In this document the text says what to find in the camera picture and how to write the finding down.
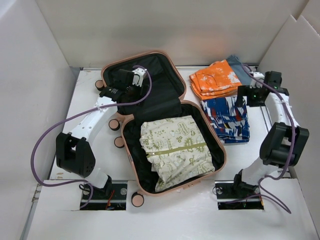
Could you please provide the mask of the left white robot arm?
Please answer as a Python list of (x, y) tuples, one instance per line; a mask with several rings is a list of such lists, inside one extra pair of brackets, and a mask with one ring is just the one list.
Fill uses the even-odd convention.
[(100, 90), (93, 110), (70, 132), (61, 132), (56, 137), (57, 166), (84, 179), (103, 199), (111, 194), (112, 180), (96, 166), (92, 143), (118, 107), (139, 104), (149, 95), (152, 86), (152, 83), (144, 84), (149, 73), (142, 66), (120, 69), (116, 76), (111, 85)]

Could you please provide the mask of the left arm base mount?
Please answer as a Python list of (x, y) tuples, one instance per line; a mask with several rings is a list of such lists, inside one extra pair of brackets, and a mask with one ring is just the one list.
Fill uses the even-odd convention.
[(95, 189), (89, 203), (80, 208), (82, 211), (125, 211), (127, 204), (127, 181), (115, 180), (109, 195)]

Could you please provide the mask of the cream green printed cloth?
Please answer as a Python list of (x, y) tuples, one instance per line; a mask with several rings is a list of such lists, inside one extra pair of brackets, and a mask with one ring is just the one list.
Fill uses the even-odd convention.
[(216, 170), (208, 145), (191, 115), (144, 122), (139, 142), (151, 170), (158, 174), (156, 192)]

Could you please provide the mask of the blue white red cloth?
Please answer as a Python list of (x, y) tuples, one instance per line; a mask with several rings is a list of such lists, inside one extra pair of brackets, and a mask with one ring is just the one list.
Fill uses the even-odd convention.
[(236, 96), (202, 100), (200, 105), (216, 135), (224, 144), (243, 144), (250, 141), (250, 125), (246, 100), (236, 106)]

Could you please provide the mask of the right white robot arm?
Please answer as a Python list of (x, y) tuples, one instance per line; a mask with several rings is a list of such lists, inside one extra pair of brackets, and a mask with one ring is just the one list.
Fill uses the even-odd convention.
[(247, 97), (250, 107), (266, 106), (272, 122), (260, 146), (259, 157), (234, 177), (231, 191), (238, 198), (257, 194), (260, 180), (277, 169), (295, 166), (309, 138), (309, 130), (295, 120), (289, 92), (281, 83), (280, 72), (268, 71), (263, 80), (253, 78), (250, 86), (240, 86), (237, 90), (237, 107), (244, 106), (243, 97)]

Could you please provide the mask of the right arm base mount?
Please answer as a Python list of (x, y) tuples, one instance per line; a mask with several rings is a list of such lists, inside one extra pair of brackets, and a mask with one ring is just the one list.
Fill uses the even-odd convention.
[(259, 187), (236, 189), (233, 180), (217, 180), (212, 193), (216, 196), (218, 210), (264, 210)]

